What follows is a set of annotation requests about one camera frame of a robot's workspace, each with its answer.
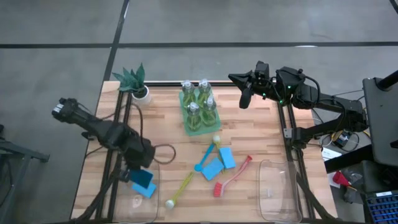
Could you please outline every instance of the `white pot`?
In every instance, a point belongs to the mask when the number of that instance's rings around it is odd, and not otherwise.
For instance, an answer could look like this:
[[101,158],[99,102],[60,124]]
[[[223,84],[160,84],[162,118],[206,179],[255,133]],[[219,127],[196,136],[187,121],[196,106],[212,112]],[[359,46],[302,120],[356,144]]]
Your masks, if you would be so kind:
[[136,98],[136,97],[134,96],[134,94],[131,93],[133,102],[134,102],[135,104],[139,105],[139,106],[149,104],[150,101],[151,101],[151,99],[152,99],[152,98],[150,97],[150,94],[149,94],[148,86],[145,86],[145,88],[147,89],[147,94],[146,94],[144,97],[142,97],[142,98]]

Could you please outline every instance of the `wooden table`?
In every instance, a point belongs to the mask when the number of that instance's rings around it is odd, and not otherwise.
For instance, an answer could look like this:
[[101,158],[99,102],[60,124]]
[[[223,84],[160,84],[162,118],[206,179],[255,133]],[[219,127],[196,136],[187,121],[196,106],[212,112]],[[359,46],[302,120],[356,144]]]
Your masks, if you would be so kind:
[[[99,99],[97,117],[114,112],[118,96],[119,82],[105,82]],[[152,144],[172,144],[177,150],[173,163],[160,166],[152,163],[154,183],[158,185],[151,199],[142,198],[130,189],[129,184],[120,182],[116,199],[116,222],[264,222],[259,208],[258,175],[261,161],[285,162],[285,149],[280,130],[277,105],[271,100],[253,96],[250,107],[239,109],[240,91],[236,87],[213,87],[217,109],[221,119],[221,129],[216,133],[221,137],[221,146],[230,147],[237,168],[227,170],[212,181],[202,174],[195,174],[173,210],[165,208],[165,201],[180,187],[183,179],[202,159],[211,143],[212,134],[189,137],[185,134],[182,113],[178,100],[180,88],[152,87],[152,102],[142,107],[144,114],[144,137]],[[310,110],[294,109],[297,126],[313,126]],[[129,125],[139,130],[139,115],[132,107]],[[88,152],[98,147],[91,142]],[[84,163],[78,187],[72,218],[79,216],[98,193],[106,150],[91,154]],[[245,160],[253,160],[246,170],[228,185],[222,198],[213,197],[217,181],[231,177]],[[156,157],[167,160],[172,156],[168,148],[159,148]],[[212,153],[207,162],[216,157]],[[330,191],[325,166],[319,147],[308,146],[304,150],[310,188],[326,210],[336,217],[336,209]]]

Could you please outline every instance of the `blue sponge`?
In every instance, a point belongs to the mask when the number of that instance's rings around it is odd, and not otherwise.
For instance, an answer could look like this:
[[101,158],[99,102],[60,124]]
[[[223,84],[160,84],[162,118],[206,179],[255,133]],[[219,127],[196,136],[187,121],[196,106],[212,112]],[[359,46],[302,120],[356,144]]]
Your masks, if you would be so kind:
[[224,162],[224,166],[226,169],[236,167],[234,156],[232,155],[231,148],[221,148],[220,155]]
[[154,183],[150,183],[148,188],[145,189],[139,184],[132,184],[131,188],[133,190],[136,190],[138,193],[142,194],[143,196],[150,198],[156,189],[156,185]]
[[207,180],[212,180],[223,169],[223,163],[216,157],[201,170],[201,173],[206,177]]
[[145,189],[148,188],[153,177],[153,173],[148,170],[130,170],[130,180],[141,185]]

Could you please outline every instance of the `concrete floor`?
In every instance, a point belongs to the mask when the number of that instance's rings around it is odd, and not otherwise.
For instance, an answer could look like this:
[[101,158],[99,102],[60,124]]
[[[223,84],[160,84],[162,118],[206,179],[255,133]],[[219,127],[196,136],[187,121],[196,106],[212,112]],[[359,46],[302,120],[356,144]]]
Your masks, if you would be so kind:
[[[111,43],[123,0],[3,0],[0,44]],[[398,41],[388,0],[131,1],[120,42]],[[51,154],[33,161],[18,196],[14,223],[67,220],[87,141],[81,129],[51,116],[60,97],[95,111],[110,49],[0,49],[0,123],[16,144]],[[254,69],[302,68],[329,94],[361,89],[367,77],[396,67],[398,47],[119,49],[112,71],[143,62],[147,80],[208,78]],[[346,95],[357,99],[362,93]],[[325,121],[333,113],[319,111]],[[361,145],[367,144],[361,135]],[[362,207],[333,190],[339,217],[363,221]]]

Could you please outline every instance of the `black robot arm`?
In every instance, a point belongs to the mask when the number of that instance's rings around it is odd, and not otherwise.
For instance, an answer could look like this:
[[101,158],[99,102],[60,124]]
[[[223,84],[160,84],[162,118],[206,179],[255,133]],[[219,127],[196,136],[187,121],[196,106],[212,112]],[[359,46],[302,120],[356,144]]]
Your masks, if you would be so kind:
[[52,115],[61,122],[79,125],[96,136],[107,149],[120,151],[128,169],[148,168],[154,159],[155,147],[150,140],[142,138],[124,123],[104,121],[87,113],[79,107],[76,99],[61,98]]
[[[274,100],[282,106],[294,105],[298,109],[320,108],[341,113],[338,118],[311,128],[285,130],[291,145],[304,149],[314,137],[331,134],[342,129],[359,132],[368,128],[366,113],[360,101],[347,100],[320,92],[319,84],[306,76],[302,69],[282,67],[276,76],[269,76],[269,65],[258,61],[255,71],[245,74],[229,74],[229,79],[242,91],[239,107],[246,109],[254,94]],[[304,84],[309,79],[317,88]]]

